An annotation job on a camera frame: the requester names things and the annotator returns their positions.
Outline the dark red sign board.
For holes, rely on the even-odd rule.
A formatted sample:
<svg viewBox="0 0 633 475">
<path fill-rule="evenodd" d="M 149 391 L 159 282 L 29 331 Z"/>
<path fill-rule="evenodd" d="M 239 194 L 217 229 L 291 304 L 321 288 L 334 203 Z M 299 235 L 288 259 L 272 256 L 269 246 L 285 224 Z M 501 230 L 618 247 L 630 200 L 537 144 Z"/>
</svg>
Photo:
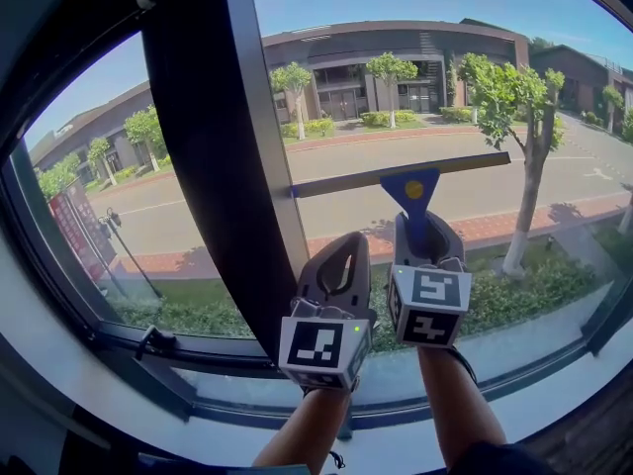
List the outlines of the dark red sign board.
<svg viewBox="0 0 633 475">
<path fill-rule="evenodd" d="M 97 283 L 110 270 L 117 256 L 107 228 L 90 204 L 85 188 L 75 179 L 48 201 L 51 213 L 75 256 L 90 278 Z"/>
</svg>

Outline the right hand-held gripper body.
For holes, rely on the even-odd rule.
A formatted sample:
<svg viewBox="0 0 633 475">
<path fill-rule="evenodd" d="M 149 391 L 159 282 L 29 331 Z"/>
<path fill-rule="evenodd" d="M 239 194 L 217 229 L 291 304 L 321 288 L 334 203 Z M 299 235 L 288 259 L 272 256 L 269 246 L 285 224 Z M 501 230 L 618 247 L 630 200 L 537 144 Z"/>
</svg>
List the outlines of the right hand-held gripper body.
<svg viewBox="0 0 633 475">
<path fill-rule="evenodd" d="M 392 265 L 388 308 L 397 342 L 452 346 L 469 310 L 472 282 L 472 274 L 458 257 L 437 265 Z"/>
</svg>

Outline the window with dark frame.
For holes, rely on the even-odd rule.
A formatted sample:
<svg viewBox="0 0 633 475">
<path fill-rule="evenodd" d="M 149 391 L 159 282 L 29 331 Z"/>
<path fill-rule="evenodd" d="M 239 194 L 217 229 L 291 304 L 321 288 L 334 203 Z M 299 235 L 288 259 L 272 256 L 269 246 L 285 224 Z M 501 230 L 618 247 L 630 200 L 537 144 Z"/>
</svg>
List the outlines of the window with dark frame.
<svg viewBox="0 0 633 475">
<path fill-rule="evenodd" d="M 221 358 L 193 338 L 167 360 L 193 369 L 261 376 L 278 349 L 276 328 L 306 251 L 290 175 L 264 96 L 263 50 L 254 0 L 0 0 L 0 164 L 21 148 L 41 111 L 100 53 L 136 31 L 148 47 L 150 85 L 195 221 L 221 275 L 253 323 L 251 358 Z M 245 427 L 190 422 L 109 369 L 103 351 L 128 337 L 106 329 L 95 346 L 54 308 L 76 295 L 48 266 L 35 213 L 14 169 L 1 180 L 0 336 L 38 377 L 68 401 L 144 443 L 191 456 L 205 432 L 215 445 Z"/>
</svg>

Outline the green hedge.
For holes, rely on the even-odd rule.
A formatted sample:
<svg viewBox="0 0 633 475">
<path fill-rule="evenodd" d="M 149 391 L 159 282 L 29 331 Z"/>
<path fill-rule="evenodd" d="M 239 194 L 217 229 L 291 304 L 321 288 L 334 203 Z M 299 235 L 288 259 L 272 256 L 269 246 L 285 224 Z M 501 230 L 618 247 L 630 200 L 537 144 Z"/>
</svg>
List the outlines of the green hedge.
<svg viewBox="0 0 633 475">
<path fill-rule="evenodd" d="M 524 275 L 512 279 L 496 272 L 505 245 L 470 250 L 467 266 L 473 274 L 470 307 L 459 335 L 484 333 L 551 313 L 590 292 L 602 281 L 593 269 L 569 257 L 556 242 L 538 237 L 529 242 L 521 264 Z M 107 300 L 124 324 L 156 325 L 176 333 L 251 338 L 253 333 L 220 279 L 158 280 L 161 296 L 144 291 L 140 281 L 125 283 Z"/>
</svg>

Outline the white window sill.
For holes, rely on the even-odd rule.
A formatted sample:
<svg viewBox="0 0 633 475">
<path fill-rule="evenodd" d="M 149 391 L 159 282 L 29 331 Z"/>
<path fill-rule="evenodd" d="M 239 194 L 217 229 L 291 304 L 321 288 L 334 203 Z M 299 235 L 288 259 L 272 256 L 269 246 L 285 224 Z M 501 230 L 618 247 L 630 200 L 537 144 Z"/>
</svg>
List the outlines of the white window sill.
<svg viewBox="0 0 633 475">
<path fill-rule="evenodd" d="M 64 397 L 140 440 L 199 462 L 247 465 L 271 438 L 263 428 L 204 419 L 183 422 L 151 403 L 91 354 L 53 315 L 0 237 L 0 336 Z M 507 438 L 548 426 L 600 391 L 633 360 L 633 320 L 599 356 L 585 355 L 547 378 L 498 398 L 492 408 Z M 407 475 L 442 458 L 430 421 L 356 432 L 340 444 L 348 472 Z"/>
</svg>

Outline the person's black sleeve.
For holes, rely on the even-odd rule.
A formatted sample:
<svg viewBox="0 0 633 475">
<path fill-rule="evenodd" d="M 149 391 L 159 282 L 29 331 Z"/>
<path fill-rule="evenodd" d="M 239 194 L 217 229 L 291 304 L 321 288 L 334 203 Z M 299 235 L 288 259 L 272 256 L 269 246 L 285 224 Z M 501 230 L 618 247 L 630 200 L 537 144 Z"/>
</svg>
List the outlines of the person's black sleeve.
<svg viewBox="0 0 633 475">
<path fill-rule="evenodd" d="M 448 475 L 559 475 L 520 445 L 479 442 L 449 470 Z"/>
</svg>

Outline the wide side window pane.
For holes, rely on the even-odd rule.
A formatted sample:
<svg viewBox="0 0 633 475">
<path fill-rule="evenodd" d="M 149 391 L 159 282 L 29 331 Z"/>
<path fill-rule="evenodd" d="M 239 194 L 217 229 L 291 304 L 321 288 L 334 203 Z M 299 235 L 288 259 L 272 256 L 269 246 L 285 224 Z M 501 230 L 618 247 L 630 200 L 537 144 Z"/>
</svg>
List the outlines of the wide side window pane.
<svg viewBox="0 0 633 475">
<path fill-rule="evenodd" d="M 31 149 L 48 132 L 60 129 L 73 116 L 97 107 L 143 81 L 148 82 L 148 75 L 141 38 L 139 35 L 133 35 L 108 51 L 75 80 L 61 89 L 36 119 L 34 127 L 28 131 L 26 138 L 29 166 L 32 168 L 33 165 L 30 158 Z M 141 232 L 140 237 L 132 236 L 129 238 L 128 235 L 124 234 L 124 230 L 131 229 L 132 222 L 138 220 L 133 220 L 133 216 L 130 214 L 127 216 L 123 214 L 124 208 L 130 208 L 130 204 L 128 204 L 130 201 L 139 200 L 139 198 L 135 199 L 136 195 L 133 194 L 133 189 L 138 191 L 143 186 L 146 188 L 151 183 L 156 184 L 155 182 L 161 175 L 162 178 L 173 177 L 171 175 L 173 165 L 162 138 L 153 100 L 146 109 L 127 118 L 124 128 L 131 143 L 145 143 L 149 149 L 159 148 L 165 154 L 163 157 L 153 158 L 150 165 L 109 172 L 106 177 L 99 177 L 89 183 L 83 183 L 79 178 L 98 220 L 106 215 L 108 207 L 112 207 L 120 215 L 123 226 L 119 228 L 119 234 L 154 286 L 158 280 L 222 280 L 203 239 L 199 241 L 199 244 L 202 243 L 200 246 L 196 245 L 193 248 L 189 246 L 190 249 L 183 251 L 171 248 L 151 248 L 151 243 L 147 244 L 147 239 L 145 239 L 148 234 L 144 231 Z M 117 290 L 120 295 L 126 295 L 127 290 L 124 285 L 131 280 L 142 282 L 144 291 L 152 291 L 148 284 L 137 271 L 119 241 L 106 224 L 102 223 L 102 228 L 107 228 L 108 239 L 117 256 L 110 265 L 110 270 L 100 281 L 95 283 L 66 241 L 51 213 L 48 205 L 49 200 L 45 198 L 39 186 L 38 196 L 45 200 L 47 209 L 45 240 L 61 267 L 72 278 L 87 280 L 92 289 L 101 295 L 102 299 L 94 309 L 98 316 L 110 322 L 124 324 L 122 318 L 108 302 L 108 292 Z M 185 224 L 185 229 L 194 230 L 193 234 L 189 233 L 186 236 L 200 236 L 194 219 L 193 227 L 186 222 Z"/>
</svg>

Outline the person's right forearm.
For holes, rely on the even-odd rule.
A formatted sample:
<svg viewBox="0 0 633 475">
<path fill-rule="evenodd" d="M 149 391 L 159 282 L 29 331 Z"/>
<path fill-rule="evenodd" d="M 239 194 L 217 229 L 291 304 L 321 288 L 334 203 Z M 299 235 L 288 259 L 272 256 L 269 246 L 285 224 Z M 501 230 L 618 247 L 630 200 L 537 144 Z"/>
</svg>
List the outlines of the person's right forearm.
<svg viewBox="0 0 633 475">
<path fill-rule="evenodd" d="M 463 362 L 446 349 L 417 351 L 438 444 L 447 469 L 475 444 L 503 445 L 506 435 Z"/>
</svg>

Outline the blue squeegee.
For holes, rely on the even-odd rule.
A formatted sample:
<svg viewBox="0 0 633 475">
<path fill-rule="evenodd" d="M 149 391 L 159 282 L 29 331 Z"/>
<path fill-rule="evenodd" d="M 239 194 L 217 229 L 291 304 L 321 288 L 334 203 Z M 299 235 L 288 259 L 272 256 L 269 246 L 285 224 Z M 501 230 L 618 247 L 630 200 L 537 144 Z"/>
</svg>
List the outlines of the blue squeegee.
<svg viewBox="0 0 633 475">
<path fill-rule="evenodd" d="M 426 213 L 440 175 L 509 163 L 509 154 L 504 151 L 469 155 L 299 183 L 291 187 L 291 194 L 295 199 L 309 198 L 380 185 L 407 215 L 409 249 L 416 257 L 415 267 L 418 267 L 432 264 L 426 251 Z"/>
</svg>

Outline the small brown building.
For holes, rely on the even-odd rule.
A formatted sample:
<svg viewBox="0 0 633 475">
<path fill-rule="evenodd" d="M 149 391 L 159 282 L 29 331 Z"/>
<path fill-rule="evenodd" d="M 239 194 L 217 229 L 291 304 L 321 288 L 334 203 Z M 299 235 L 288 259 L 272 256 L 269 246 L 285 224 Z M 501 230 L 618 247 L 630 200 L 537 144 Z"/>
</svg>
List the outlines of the small brown building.
<svg viewBox="0 0 633 475">
<path fill-rule="evenodd" d="M 602 91 L 612 85 L 624 100 L 623 112 L 633 108 L 633 70 L 606 57 L 592 55 L 565 45 L 538 50 L 529 56 L 530 66 L 543 73 L 548 68 L 561 71 L 565 84 L 559 95 L 563 108 L 573 112 L 593 112 L 607 119 Z"/>
</svg>

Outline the dark brown building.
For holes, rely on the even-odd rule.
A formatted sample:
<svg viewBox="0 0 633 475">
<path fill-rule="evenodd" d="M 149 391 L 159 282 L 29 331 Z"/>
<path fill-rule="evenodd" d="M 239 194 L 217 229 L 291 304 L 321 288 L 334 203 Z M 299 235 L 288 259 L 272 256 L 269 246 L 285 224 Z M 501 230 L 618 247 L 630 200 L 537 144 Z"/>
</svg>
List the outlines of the dark brown building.
<svg viewBox="0 0 633 475">
<path fill-rule="evenodd" d="M 456 68 L 464 54 L 483 54 L 497 64 L 516 67 L 529 63 L 525 36 L 489 24 L 464 19 L 460 23 L 383 21 L 347 23 L 264 38 L 264 52 L 271 69 L 291 62 L 311 74 L 299 102 L 289 91 L 275 94 L 280 123 L 297 115 L 309 124 L 317 119 L 357 120 L 363 114 L 399 111 L 433 114 L 443 107 L 463 107 L 468 102 L 464 82 Z M 389 89 L 372 76 L 367 62 L 384 52 L 417 68 L 416 77 Z M 135 169 L 164 156 L 159 148 L 132 143 L 124 123 L 152 102 L 147 81 L 111 100 L 70 118 L 60 129 L 48 132 L 30 151 L 33 166 L 46 171 L 69 154 L 79 160 L 78 176 L 89 183 L 109 172 Z"/>
</svg>

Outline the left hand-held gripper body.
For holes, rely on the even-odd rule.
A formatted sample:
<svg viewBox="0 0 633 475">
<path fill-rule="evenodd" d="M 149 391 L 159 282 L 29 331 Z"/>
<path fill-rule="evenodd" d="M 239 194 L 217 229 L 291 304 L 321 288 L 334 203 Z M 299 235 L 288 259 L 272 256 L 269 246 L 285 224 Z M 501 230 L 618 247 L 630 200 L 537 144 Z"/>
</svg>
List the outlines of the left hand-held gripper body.
<svg viewBox="0 0 633 475">
<path fill-rule="evenodd" d="M 369 308 L 345 310 L 296 297 L 292 314 L 282 319 L 278 367 L 304 389 L 352 392 L 376 322 Z"/>
</svg>

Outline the black lamp post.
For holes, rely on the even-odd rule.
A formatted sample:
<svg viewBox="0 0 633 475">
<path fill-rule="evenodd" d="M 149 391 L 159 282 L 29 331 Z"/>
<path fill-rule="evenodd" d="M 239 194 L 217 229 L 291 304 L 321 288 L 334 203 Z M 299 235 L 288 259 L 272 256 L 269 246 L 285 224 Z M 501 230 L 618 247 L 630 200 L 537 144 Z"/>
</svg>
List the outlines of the black lamp post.
<svg viewBox="0 0 633 475">
<path fill-rule="evenodd" d="M 154 286 L 154 284 L 151 282 L 151 280 L 149 279 L 149 277 L 147 276 L 145 271 L 142 269 L 142 267 L 140 266 L 140 264 L 138 263 L 138 261 L 134 257 L 133 253 L 128 248 L 128 246 L 125 243 L 125 241 L 123 240 L 122 236 L 119 234 L 119 228 L 121 228 L 123 226 L 123 223 L 121 221 L 120 215 L 112 207 L 108 207 L 107 210 L 106 210 L 106 215 L 104 217 L 101 217 L 99 219 L 99 222 L 102 223 L 102 224 L 106 224 L 106 226 L 109 228 L 110 232 L 119 241 L 121 247 L 124 249 L 125 253 L 129 257 L 129 259 L 132 261 L 132 263 L 136 267 L 137 271 L 141 274 L 141 276 L 144 279 L 144 281 L 148 284 L 149 288 L 152 290 L 154 295 L 159 300 L 163 300 L 164 296 Z"/>
</svg>

